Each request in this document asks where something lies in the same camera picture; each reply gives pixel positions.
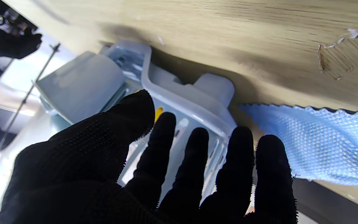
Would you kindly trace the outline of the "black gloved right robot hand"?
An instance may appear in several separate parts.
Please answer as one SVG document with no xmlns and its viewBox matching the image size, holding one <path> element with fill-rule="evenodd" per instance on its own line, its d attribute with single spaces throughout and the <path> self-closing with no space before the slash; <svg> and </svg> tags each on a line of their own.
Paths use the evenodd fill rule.
<svg viewBox="0 0 358 224">
<path fill-rule="evenodd" d="M 0 0 L 0 57 L 23 59 L 39 49 L 42 38 L 35 24 Z"/>
</svg>

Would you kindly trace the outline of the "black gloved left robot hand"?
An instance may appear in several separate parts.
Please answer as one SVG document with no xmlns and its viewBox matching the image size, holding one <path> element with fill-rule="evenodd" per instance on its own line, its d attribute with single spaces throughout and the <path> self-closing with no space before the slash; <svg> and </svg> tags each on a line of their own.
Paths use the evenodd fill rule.
<svg viewBox="0 0 358 224">
<path fill-rule="evenodd" d="M 209 134 L 193 129 L 160 202 L 176 119 L 154 119 L 153 100 L 140 90 L 23 149 L 0 224 L 297 224 L 284 144 L 265 135 L 255 152 L 248 127 L 234 129 L 217 191 L 204 201 Z"/>
</svg>

